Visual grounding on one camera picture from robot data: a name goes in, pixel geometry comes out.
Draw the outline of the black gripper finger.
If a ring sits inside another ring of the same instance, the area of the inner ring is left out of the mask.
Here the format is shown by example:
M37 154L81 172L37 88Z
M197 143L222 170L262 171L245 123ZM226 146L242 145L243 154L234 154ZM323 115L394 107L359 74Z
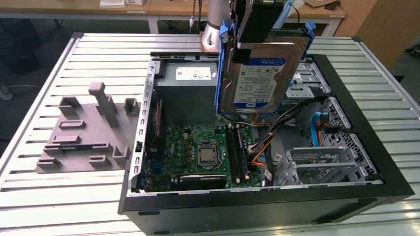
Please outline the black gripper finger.
M274 12L271 0L230 1L229 61L246 62L254 43L265 40L271 25L269 14Z

